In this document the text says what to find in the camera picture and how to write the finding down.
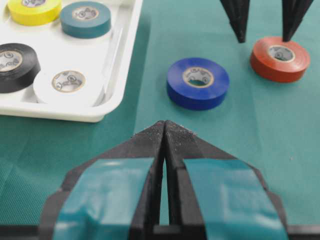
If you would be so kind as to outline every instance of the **yellow tape roll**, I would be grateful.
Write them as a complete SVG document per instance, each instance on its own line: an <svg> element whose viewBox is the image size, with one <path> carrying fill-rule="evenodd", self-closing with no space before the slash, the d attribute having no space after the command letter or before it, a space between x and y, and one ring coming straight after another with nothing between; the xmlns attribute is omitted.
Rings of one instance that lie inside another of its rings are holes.
<svg viewBox="0 0 320 240"><path fill-rule="evenodd" d="M26 26L50 23L59 17L62 0L9 0L13 20Z"/></svg>

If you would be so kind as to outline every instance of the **teal tape roll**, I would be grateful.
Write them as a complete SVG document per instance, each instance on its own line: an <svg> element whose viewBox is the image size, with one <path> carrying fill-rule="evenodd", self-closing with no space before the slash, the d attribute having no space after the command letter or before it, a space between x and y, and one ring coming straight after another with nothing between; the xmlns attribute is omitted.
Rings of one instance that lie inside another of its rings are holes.
<svg viewBox="0 0 320 240"><path fill-rule="evenodd" d="M208 240L288 240L254 171L240 160L187 159Z"/></svg>
<svg viewBox="0 0 320 240"><path fill-rule="evenodd" d="M81 39L97 38L111 28L111 12L105 5L80 1L64 7L60 13L62 30Z"/></svg>
<svg viewBox="0 0 320 240"><path fill-rule="evenodd" d="M101 159L87 168L59 213L53 240L128 239L153 160Z"/></svg>

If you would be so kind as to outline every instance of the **red tape roll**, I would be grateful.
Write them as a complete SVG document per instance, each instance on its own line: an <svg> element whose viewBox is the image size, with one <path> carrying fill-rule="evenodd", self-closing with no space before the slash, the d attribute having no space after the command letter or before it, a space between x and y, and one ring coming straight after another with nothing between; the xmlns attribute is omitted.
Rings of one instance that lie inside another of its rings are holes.
<svg viewBox="0 0 320 240"><path fill-rule="evenodd" d="M303 76L310 57L298 43L283 42L279 36L270 36L255 43L250 63L253 70L265 79L291 83Z"/></svg>

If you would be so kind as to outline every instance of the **blue tape roll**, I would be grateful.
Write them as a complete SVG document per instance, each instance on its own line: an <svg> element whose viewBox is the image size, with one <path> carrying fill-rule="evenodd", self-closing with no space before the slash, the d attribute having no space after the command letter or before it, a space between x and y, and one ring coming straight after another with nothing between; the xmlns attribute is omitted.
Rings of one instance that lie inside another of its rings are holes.
<svg viewBox="0 0 320 240"><path fill-rule="evenodd" d="M73 37L91 39L106 34L111 28L111 13L105 5L80 1L64 7L60 13L63 31Z"/></svg>
<svg viewBox="0 0 320 240"><path fill-rule="evenodd" d="M229 88L223 67L203 58L185 58L174 63L167 75L167 93L176 104L191 110L220 105Z"/></svg>

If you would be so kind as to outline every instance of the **electrical tape roll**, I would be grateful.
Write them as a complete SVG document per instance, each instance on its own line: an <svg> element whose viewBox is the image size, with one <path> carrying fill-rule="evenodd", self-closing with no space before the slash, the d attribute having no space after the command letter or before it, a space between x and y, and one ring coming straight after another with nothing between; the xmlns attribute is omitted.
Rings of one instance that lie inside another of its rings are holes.
<svg viewBox="0 0 320 240"><path fill-rule="evenodd" d="M7 6L16 23L38 26L59 17L62 0L9 0Z"/></svg>
<svg viewBox="0 0 320 240"><path fill-rule="evenodd" d="M20 43L0 45L0 93L13 93L30 86L40 64L30 46Z"/></svg>
<svg viewBox="0 0 320 240"><path fill-rule="evenodd" d="M111 28L111 12L99 2L72 3L62 9L60 20L66 34L81 39L100 37Z"/></svg>
<svg viewBox="0 0 320 240"><path fill-rule="evenodd" d="M279 36L258 40L252 50L253 70L265 79L291 83L299 80L310 64L308 52L294 41L282 42Z"/></svg>
<svg viewBox="0 0 320 240"><path fill-rule="evenodd" d="M103 75L74 67L42 70L33 90L38 103L59 107L94 107L104 97Z"/></svg>
<svg viewBox="0 0 320 240"><path fill-rule="evenodd" d="M174 63L167 74L167 93L176 104L191 110L220 105L229 88L223 67L203 58L185 58Z"/></svg>

